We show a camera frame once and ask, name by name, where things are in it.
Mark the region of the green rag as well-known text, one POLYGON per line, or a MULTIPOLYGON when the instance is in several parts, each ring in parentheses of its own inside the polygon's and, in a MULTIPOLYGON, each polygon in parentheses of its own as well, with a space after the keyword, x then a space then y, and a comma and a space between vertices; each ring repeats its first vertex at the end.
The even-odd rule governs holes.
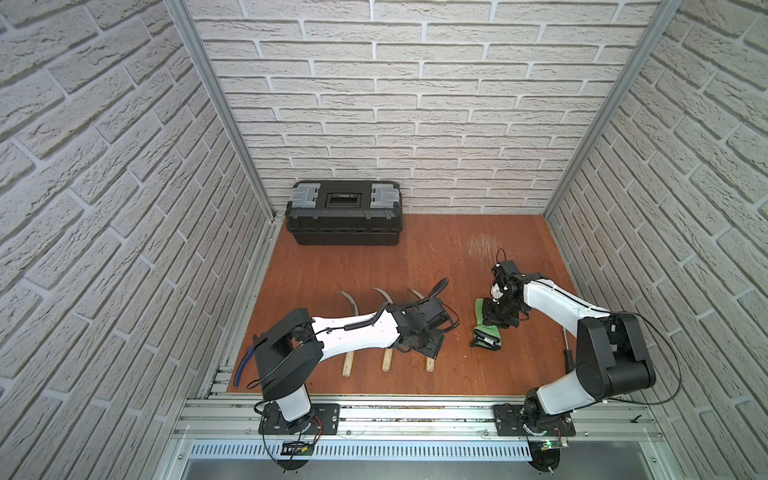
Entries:
POLYGON ((475 300, 476 325, 473 328, 474 337, 470 342, 470 347, 498 351, 502 347, 501 335, 496 325, 486 325, 484 323, 483 305, 483 299, 477 298, 475 300))

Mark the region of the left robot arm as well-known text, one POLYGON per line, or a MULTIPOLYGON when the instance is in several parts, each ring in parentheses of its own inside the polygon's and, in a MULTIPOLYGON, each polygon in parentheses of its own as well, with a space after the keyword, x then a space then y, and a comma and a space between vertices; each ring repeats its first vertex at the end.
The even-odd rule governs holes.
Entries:
POLYGON ((286 422, 303 421, 312 411, 305 383, 321 362, 367 349, 415 351, 435 359, 444 336, 457 325, 436 296, 385 302, 372 313, 352 317, 312 317, 298 308, 255 338, 256 385, 286 422))

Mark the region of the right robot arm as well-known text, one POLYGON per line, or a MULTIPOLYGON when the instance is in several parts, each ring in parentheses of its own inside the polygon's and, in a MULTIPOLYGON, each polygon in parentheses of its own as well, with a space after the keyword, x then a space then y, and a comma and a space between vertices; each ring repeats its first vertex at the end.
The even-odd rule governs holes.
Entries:
POLYGON ((518 326, 522 313, 538 310, 576 338, 573 369, 530 391, 521 410, 523 419, 549 419, 655 384, 635 314, 593 305, 539 273, 521 273, 511 260, 497 263, 492 273, 490 296, 484 300, 485 323, 518 326))

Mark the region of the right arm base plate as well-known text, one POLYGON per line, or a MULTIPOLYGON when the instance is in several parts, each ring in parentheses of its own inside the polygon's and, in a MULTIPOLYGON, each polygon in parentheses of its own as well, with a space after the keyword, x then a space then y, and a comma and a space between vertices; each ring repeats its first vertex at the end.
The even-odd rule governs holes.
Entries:
POLYGON ((494 425, 500 437, 573 437, 575 426, 568 413, 548 415, 530 410, 524 404, 492 406, 494 425))

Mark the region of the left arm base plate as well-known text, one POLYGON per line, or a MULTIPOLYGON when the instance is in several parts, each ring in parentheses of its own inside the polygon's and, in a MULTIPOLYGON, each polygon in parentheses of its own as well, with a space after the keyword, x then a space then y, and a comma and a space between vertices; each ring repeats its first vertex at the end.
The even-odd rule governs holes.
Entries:
POLYGON ((337 403, 314 403, 309 412, 293 421, 284 418, 282 410, 276 402, 266 405, 258 431, 265 436, 303 435, 314 436, 320 432, 322 436, 336 435, 338 431, 341 405, 337 403))

